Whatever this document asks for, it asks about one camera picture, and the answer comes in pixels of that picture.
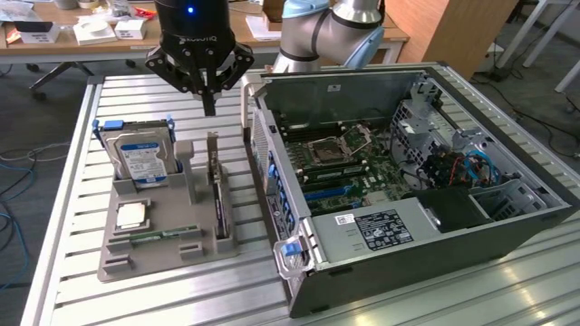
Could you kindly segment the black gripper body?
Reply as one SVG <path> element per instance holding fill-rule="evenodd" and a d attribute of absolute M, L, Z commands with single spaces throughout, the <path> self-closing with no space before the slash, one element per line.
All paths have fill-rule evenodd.
<path fill-rule="evenodd" d="M 185 69 L 208 70 L 208 50 L 228 53 L 217 70 L 225 70 L 236 43 L 226 1 L 156 1 L 160 46 L 173 63 Z"/>

